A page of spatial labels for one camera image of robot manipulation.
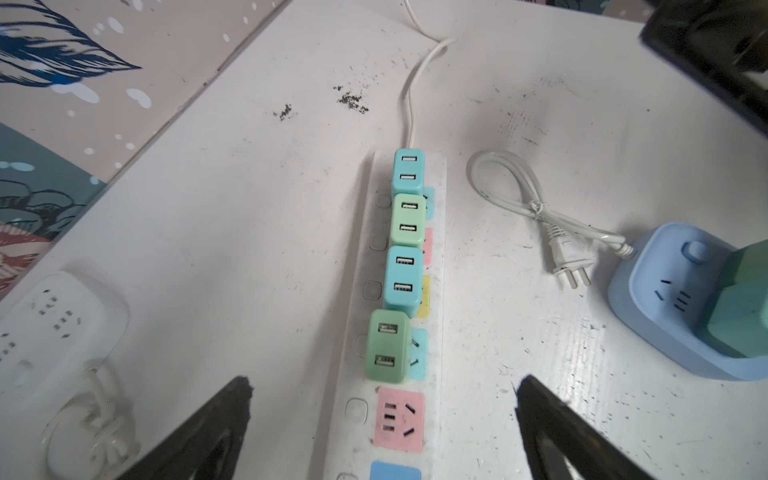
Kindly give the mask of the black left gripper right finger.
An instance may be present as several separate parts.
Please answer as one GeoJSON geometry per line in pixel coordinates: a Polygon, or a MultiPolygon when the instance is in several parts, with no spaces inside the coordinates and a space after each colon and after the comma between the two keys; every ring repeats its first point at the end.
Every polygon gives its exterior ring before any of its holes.
{"type": "Polygon", "coordinates": [[[536,377],[516,390],[516,416],[534,479],[649,479],[651,476],[607,441],[536,377]]]}

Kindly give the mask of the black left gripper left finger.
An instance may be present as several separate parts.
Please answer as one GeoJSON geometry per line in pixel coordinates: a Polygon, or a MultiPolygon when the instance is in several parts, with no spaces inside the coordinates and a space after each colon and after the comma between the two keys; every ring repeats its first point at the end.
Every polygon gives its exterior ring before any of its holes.
{"type": "Polygon", "coordinates": [[[253,388],[236,376],[122,479],[231,479],[250,420],[253,388]]]}

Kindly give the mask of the white long power strip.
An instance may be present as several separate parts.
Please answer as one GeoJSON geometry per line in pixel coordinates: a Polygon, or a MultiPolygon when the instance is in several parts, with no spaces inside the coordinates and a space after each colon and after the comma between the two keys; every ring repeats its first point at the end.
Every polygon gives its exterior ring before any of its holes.
{"type": "Polygon", "coordinates": [[[383,307],[394,153],[370,162],[350,305],[322,476],[325,479],[435,479],[441,433],[447,159],[426,153],[426,238],[422,303],[411,319],[404,382],[369,380],[365,355],[371,314],[383,307]]]}

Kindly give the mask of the dark green plug adapter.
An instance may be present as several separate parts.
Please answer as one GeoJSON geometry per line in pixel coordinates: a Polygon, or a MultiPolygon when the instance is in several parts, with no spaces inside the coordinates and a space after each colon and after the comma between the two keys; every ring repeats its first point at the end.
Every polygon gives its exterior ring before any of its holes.
{"type": "Polygon", "coordinates": [[[409,371],[411,320],[397,310],[376,309],[369,322],[365,375],[369,380],[400,384],[409,371]]]}

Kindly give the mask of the blue rounded power strip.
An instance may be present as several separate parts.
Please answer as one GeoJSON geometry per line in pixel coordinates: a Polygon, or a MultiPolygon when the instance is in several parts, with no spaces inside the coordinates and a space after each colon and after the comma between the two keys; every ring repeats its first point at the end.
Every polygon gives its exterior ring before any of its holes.
{"type": "Polygon", "coordinates": [[[765,357],[734,358],[695,334],[733,246],[695,226],[667,223],[633,247],[636,253],[619,264],[608,286],[608,302],[619,320],[695,375],[732,381],[767,377],[765,357]]]}

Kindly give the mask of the white square power strip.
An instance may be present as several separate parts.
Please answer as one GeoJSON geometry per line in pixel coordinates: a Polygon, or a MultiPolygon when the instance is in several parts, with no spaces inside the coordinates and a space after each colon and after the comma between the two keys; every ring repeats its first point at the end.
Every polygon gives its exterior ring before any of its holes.
{"type": "Polygon", "coordinates": [[[127,304],[88,276],[43,278],[1,318],[1,409],[54,402],[109,356],[129,319],[127,304]]]}

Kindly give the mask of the teal plug adapter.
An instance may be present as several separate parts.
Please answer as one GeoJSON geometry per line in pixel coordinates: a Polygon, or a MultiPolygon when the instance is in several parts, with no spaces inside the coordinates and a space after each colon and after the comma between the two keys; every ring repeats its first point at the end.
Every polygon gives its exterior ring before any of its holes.
{"type": "Polygon", "coordinates": [[[387,255],[383,307],[414,318],[422,302],[423,252],[416,247],[392,246],[387,255]]]}
{"type": "Polygon", "coordinates": [[[719,273],[696,335],[733,358],[767,355],[767,242],[731,253],[719,273]]]}
{"type": "Polygon", "coordinates": [[[422,195],[424,192],[426,156],[418,149],[398,149],[395,152],[391,178],[392,195],[401,193],[422,195]]]}

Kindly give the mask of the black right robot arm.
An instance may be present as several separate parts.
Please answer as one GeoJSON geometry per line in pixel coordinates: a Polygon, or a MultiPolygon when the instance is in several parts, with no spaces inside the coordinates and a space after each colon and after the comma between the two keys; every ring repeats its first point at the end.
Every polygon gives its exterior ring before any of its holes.
{"type": "Polygon", "coordinates": [[[767,133],[767,2],[651,1],[640,38],[762,134],[767,133]]]}

